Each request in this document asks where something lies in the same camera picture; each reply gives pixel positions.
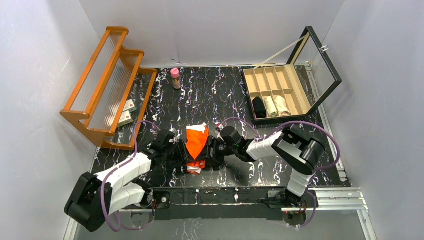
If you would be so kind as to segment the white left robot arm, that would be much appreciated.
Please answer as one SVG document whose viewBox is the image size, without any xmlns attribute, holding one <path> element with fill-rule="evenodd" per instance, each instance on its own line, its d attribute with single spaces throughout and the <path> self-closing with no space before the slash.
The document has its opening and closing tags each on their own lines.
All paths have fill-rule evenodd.
<svg viewBox="0 0 424 240">
<path fill-rule="evenodd" d="M 160 130 L 150 143 L 136 145 L 126 160 L 107 170 L 92 174 L 83 173 L 77 180 L 64 213 L 89 232 L 97 231 L 108 223 L 115 232 L 121 223 L 112 223 L 114 215 L 134 204 L 140 204 L 149 185 L 142 183 L 141 175 L 157 165 L 185 165 L 189 158 L 184 140 L 172 130 Z"/>
</svg>

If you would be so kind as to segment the beige boxer underwear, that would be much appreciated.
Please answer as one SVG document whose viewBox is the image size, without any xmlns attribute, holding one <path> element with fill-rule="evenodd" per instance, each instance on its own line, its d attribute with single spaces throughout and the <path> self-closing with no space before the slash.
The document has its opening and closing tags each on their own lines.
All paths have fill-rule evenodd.
<svg viewBox="0 0 424 240">
<path fill-rule="evenodd" d="M 280 117 L 291 115 L 291 112 L 287 107 L 286 100 L 281 95 L 276 96 L 274 102 L 277 113 Z"/>
</svg>

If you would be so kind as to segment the orange boxer underwear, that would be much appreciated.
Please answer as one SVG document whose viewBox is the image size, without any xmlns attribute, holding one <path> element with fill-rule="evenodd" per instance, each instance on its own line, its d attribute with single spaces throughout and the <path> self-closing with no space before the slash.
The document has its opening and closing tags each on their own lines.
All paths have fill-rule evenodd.
<svg viewBox="0 0 424 240">
<path fill-rule="evenodd" d="M 206 156 L 204 150 L 208 142 L 209 129 L 204 122 L 198 125 L 186 127 L 186 148 L 193 161 L 186 163 L 187 172 L 200 175 L 206 166 Z"/>
</svg>

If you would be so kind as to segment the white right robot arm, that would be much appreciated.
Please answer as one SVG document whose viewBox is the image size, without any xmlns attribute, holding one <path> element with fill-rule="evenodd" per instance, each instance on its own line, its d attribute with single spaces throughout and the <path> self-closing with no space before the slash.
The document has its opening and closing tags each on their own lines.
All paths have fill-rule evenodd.
<svg viewBox="0 0 424 240">
<path fill-rule="evenodd" d="M 279 156 L 292 172 L 286 196 L 300 199 L 307 191 L 325 147 L 317 139 L 305 136 L 295 127 L 286 127 L 276 133 L 257 139 L 242 137 L 233 126 L 224 127 L 218 137 L 209 136 L 200 155 L 206 163 L 221 164 L 226 156 L 236 156 L 245 163 Z"/>
</svg>

